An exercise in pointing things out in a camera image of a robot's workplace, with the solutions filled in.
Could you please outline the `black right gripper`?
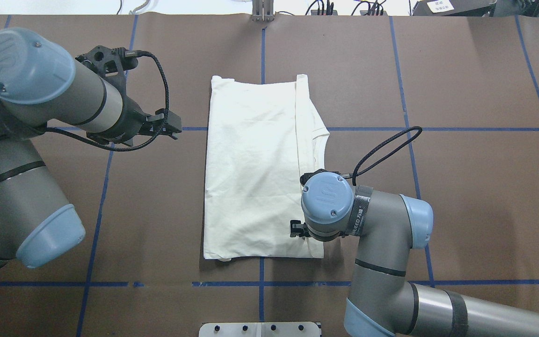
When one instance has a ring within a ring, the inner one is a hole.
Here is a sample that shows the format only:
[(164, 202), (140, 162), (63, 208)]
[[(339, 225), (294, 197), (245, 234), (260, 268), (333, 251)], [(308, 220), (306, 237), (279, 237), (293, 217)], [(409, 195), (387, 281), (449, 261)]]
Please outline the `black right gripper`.
[(320, 242), (333, 241), (336, 238), (342, 237), (343, 235), (345, 235), (345, 233), (342, 232), (341, 230), (334, 230), (331, 232), (321, 232), (317, 229), (312, 228), (310, 224), (304, 224), (304, 228), (305, 228), (304, 229), (305, 237), (310, 237)]

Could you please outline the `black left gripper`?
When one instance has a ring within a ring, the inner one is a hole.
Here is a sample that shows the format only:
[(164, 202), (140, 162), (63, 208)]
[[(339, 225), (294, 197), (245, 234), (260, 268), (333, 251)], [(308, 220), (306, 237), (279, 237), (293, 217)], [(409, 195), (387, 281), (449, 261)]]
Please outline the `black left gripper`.
[(105, 94), (100, 111), (86, 123), (88, 140), (97, 145), (111, 143), (133, 145), (133, 137), (150, 136), (152, 139), (169, 136), (178, 140), (182, 133), (182, 120), (169, 109), (158, 109), (154, 115), (143, 112), (141, 107), (121, 94)]

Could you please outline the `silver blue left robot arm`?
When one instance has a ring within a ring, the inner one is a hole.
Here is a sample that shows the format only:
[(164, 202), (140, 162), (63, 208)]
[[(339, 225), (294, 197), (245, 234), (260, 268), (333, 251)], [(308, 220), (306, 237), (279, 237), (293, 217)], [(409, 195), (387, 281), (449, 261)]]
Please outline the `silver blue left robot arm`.
[[(126, 71), (142, 56), (162, 77), (165, 106), (150, 115), (128, 96)], [(0, 30), (0, 269), (51, 262), (84, 239), (75, 206), (31, 139), (61, 134), (112, 152), (177, 138), (181, 118), (169, 109), (167, 79), (149, 51), (108, 48), (72, 56), (26, 28)]]

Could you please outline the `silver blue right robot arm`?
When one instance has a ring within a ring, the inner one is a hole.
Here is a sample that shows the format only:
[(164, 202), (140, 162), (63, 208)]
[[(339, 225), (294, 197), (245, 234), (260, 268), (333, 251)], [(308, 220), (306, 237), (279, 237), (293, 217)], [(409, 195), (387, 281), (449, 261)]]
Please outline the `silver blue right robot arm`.
[(358, 185), (334, 171), (300, 178), (304, 221), (291, 236), (358, 237), (344, 328), (352, 337), (539, 337), (539, 313), (406, 281), (410, 251), (433, 229), (423, 200)]

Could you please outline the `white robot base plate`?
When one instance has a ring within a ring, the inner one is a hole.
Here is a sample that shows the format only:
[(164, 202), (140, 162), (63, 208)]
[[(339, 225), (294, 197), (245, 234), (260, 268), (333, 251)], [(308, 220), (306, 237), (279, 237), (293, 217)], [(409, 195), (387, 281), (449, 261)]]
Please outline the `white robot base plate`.
[(219, 322), (205, 323), (199, 337), (321, 337), (318, 322)]

